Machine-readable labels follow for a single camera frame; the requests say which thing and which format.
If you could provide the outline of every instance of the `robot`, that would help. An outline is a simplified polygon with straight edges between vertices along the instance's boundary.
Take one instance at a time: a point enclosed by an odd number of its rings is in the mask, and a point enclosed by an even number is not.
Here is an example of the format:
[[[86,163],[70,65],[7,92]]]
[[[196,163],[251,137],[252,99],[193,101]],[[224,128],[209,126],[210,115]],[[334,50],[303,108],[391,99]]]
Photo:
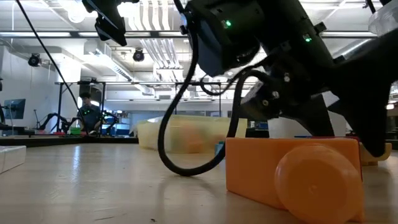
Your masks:
[[[116,9],[121,2],[126,1],[83,0],[89,12],[98,13],[95,27],[100,39],[126,45],[124,19]],[[320,37],[325,25],[313,25],[298,0],[191,0],[185,7],[175,0],[175,5],[183,20],[180,30],[188,35],[193,59],[187,78],[160,125],[159,155],[171,171],[198,175],[214,168],[225,155],[223,147],[210,162],[183,169],[173,164],[164,151],[167,123],[187,89],[195,65],[215,77],[246,65],[260,47],[267,57],[244,68],[231,81],[237,84],[227,137],[234,137],[239,110],[257,119],[295,119],[314,136],[334,136],[327,115],[330,110],[345,117],[372,156],[384,154],[386,105],[391,84],[397,79],[390,71],[395,69],[398,30],[364,44],[349,60],[335,59]],[[257,70],[260,67],[267,72]],[[259,83],[241,100],[243,83],[251,76],[257,77]],[[222,93],[212,93],[204,85],[202,88],[210,95]],[[326,108],[317,97],[325,91],[340,100]]]

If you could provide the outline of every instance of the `person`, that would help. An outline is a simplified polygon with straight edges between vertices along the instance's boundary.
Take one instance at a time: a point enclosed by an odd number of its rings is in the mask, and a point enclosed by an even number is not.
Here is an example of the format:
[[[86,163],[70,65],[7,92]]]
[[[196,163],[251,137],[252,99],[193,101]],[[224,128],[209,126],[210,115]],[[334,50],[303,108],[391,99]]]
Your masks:
[[[80,94],[80,98],[83,102],[83,106],[80,108],[81,113],[83,114],[85,126],[81,121],[79,121],[79,125],[82,131],[87,131],[91,133],[92,131],[98,132],[98,129],[101,125],[101,109],[99,106],[93,105],[91,103],[91,95],[89,93]]]

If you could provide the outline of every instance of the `laboratory room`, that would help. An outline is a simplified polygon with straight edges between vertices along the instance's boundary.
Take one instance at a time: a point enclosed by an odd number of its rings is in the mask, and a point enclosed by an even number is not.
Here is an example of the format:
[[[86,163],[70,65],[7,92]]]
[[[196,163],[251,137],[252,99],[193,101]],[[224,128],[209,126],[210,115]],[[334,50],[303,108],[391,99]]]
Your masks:
[[[398,0],[0,20],[1,224],[398,223]]]

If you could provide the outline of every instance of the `green object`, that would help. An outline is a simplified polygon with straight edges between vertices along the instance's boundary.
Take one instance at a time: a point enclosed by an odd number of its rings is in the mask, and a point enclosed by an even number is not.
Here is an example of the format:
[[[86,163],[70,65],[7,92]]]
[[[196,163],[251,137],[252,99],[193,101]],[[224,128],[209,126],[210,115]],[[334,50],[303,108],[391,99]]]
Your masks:
[[[226,24],[226,26],[228,26],[228,27],[232,26],[231,21],[225,21],[225,24]]]
[[[70,134],[80,135],[80,128],[70,128]]]

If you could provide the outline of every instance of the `ceiling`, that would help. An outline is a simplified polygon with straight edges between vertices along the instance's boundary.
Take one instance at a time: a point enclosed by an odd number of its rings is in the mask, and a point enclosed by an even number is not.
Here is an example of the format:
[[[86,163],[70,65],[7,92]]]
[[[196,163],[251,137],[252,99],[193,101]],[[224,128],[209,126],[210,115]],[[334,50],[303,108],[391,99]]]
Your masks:
[[[88,15],[81,7],[75,7],[74,0],[21,0],[24,8],[28,13],[33,25],[38,31],[95,31],[95,17]],[[371,11],[366,8],[364,0],[301,0],[300,1],[307,11],[309,17],[314,24],[318,24],[323,21],[326,24],[328,30],[345,30],[345,31],[367,31],[368,21],[371,17]],[[130,8],[130,5],[123,5],[119,10],[124,17],[134,17],[132,12],[139,14],[141,22],[144,23],[145,12],[148,14],[149,28],[157,30],[153,20],[153,8],[157,7],[154,5],[156,2],[152,0],[143,0],[140,2],[139,8]],[[180,26],[180,16],[175,10],[172,1],[162,0],[157,1],[159,4],[159,15],[157,21],[161,24],[161,29],[165,26],[162,22],[162,16],[166,13],[163,5],[167,3],[167,23],[171,30],[178,30]],[[378,1],[375,1],[376,9],[381,7]],[[136,30],[138,27],[130,26],[130,18],[126,18],[127,30]],[[26,23],[18,5],[14,4],[14,1],[2,0],[0,1],[0,30],[30,30]],[[3,39],[8,44],[11,43],[11,39]],[[60,47],[65,49],[67,52],[79,58],[83,61],[82,75],[94,76],[104,80],[116,80],[117,75],[108,66],[105,66],[101,62],[95,62],[93,60],[87,60],[84,53],[84,45],[86,39],[45,39],[44,42],[47,46]],[[339,50],[346,47],[350,43],[354,42],[355,39],[325,39],[326,46],[333,54],[338,54]],[[148,54],[147,49],[139,39],[128,39],[126,47],[120,47],[113,41],[107,41],[108,45],[112,49],[113,60],[117,61],[123,68],[128,70],[131,74],[141,81],[159,81],[156,74],[154,73],[154,65],[157,65],[158,60],[152,60]],[[35,39],[16,39],[12,42],[13,46],[39,46],[39,43]],[[165,45],[159,42],[159,47],[165,55],[166,62],[170,61],[166,54]],[[132,55],[136,48],[144,48],[145,60],[142,62],[135,62],[132,59]],[[191,48],[187,41],[184,39],[172,40],[171,48],[174,49],[178,62],[181,65],[184,73],[186,73],[191,57]],[[260,54],[255,59],[258,61],[264,58],[265,54]]]

